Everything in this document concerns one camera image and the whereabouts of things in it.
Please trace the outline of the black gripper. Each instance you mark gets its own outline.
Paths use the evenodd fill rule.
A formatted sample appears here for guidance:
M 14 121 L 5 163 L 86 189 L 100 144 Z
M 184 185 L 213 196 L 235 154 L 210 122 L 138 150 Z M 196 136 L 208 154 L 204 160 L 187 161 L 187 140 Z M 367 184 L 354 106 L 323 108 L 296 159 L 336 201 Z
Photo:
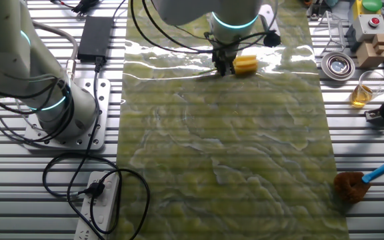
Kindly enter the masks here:
M 212 61 L 221 76 L 234 75 L 233 60 L 236 58 L 238 45 L 226 46 L 220 42 L 212 41 Z

